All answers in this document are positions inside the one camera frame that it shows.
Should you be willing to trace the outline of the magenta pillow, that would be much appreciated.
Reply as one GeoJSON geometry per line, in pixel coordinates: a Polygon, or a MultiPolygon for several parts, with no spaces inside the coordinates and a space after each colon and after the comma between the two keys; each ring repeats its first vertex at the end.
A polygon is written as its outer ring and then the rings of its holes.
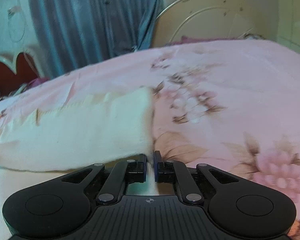
{"type": "Polygon", "coordinates": [[[211,42],[219,40],[232,40],[232,38],[192,38],[188,36],[182,36],[180,40],[170,42],[169,45],[179,45],[179,44],[189,44],[189,43],[199,43],[199,42],[211,42]]]}

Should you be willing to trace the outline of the cream round headboard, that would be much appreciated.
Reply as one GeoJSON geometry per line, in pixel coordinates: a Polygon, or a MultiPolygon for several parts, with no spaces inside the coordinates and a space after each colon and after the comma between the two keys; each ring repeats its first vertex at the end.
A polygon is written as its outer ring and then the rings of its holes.
{"type": "Polygon", "coordinates": [[[238,39],[268,35],[262,14],[245,0],[177,0],[157,17],[152,47],[178,42],[183,36],[199,40],[238,39]]]}

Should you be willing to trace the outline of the red white scalloped headboard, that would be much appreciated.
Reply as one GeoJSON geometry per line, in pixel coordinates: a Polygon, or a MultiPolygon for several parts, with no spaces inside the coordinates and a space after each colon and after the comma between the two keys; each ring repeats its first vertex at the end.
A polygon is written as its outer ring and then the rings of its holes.
{"type": "Polygon", "coordinates": [[[24,83],[43,77],[37,57],[29,51],[0,54],[0,95],[7,96],[24,83]]]}

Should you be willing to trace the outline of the blue grey curtain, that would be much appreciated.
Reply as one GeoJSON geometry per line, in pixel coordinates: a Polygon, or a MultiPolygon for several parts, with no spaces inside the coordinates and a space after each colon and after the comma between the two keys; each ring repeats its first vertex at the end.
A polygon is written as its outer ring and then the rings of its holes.
{"type": "Polygon", "coordinates": [[[161,0],[29,0],[47,74],[148,49],[161,0]]]}

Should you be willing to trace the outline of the cream cloth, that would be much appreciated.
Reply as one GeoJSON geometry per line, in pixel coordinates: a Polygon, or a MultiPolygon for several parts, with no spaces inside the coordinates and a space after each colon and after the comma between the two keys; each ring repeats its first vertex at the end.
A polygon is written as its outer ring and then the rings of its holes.
{"type": "Polygon", "coordinates": [[[65,171],[153,150],[153,94],[89,95],[51,111],[35,110],[0,128],[0,167],[65,171]]]}

